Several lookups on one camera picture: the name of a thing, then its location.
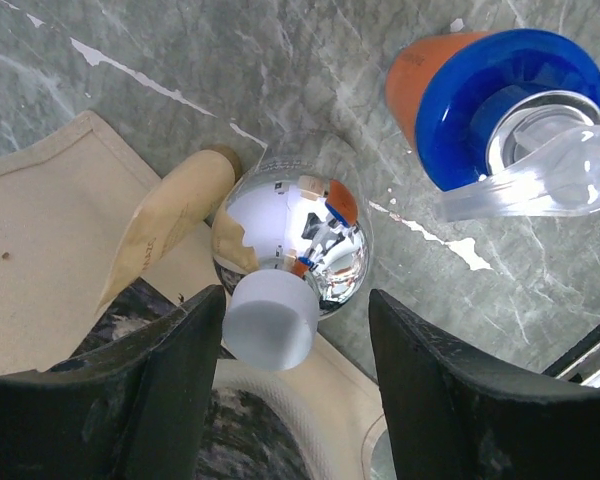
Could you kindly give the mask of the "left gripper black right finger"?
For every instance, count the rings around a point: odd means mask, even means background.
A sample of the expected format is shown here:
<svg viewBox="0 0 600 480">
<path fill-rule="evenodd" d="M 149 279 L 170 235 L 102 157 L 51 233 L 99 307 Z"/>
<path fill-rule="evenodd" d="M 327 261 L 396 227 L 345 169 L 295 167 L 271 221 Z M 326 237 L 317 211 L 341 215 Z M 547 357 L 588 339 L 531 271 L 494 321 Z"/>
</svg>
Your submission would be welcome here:
<svg viewBox="0 0 600 480">
<path fill-rule="evenodd" d="M 502 361 L 383 290 L 369 326 L 400 479 L 600 479 L 600 389 Z"/>
</svg>

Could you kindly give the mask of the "chrome bottle white cap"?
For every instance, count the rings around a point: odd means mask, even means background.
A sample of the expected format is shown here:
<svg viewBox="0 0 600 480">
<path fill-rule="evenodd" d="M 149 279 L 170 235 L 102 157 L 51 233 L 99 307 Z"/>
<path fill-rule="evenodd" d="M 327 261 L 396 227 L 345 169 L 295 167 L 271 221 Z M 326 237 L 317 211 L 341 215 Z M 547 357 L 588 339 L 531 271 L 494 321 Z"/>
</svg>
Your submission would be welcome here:
<svg viewBox="0 0 600 480">
<path fill-rule="evenodd" d="M 312 350 L 321 320 L 360 289 L 372 235 L 358 187 L 298 155 L 261 161 L 218 208 L 212 259 L 230 295 L 229 352 L 284 371 Z"/>
</svg>

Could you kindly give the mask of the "orange pump bottle blue collar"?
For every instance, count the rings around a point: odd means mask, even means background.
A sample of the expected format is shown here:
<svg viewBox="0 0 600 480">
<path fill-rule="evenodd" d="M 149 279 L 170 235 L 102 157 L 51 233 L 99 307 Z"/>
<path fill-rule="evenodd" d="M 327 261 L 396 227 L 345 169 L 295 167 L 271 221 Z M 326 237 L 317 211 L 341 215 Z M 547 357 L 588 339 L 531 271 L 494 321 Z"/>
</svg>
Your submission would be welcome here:
<svg viewBox="0 0 600 480">
<path fill-rule="evenodd" d="M 429 36 L 391 65 L 385 99 L 445 222 L 600 211 L 600 69 L 544 30 Z"/>
</svg>

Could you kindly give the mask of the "cream canvas tote bag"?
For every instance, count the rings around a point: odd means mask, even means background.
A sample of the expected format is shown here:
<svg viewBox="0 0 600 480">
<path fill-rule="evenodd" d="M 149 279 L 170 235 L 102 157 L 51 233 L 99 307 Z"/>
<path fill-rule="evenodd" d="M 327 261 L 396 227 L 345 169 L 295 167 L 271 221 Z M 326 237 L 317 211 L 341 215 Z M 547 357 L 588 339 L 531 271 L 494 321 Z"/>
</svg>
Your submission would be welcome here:
<svg viewBox="0 0 600 480">
<path fill-rule="evenodd" d="M 96 323 L 126 226 L 157 174 L 98 115 L 0 157 L 0 375 L 66 360 Z M 376 384 L 323 337 L 280 373 L 223 360 L 216 385 L 254 394 L 315 479 L 368 479 L 386 429 Z"/>
</svg>

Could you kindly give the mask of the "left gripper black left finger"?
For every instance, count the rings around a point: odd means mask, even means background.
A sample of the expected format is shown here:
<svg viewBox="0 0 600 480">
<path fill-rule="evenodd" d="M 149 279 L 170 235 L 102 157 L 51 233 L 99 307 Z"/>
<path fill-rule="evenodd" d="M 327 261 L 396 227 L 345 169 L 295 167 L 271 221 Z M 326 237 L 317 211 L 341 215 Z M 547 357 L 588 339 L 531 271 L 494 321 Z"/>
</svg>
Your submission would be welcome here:
<svg viewBox="0 0 600 480">
<path fill-rule="evenodd" d="M 212 285 L 45 372 L 0 376 L 0 479 L 190 479 L 225 314 Z"/>
</svg>

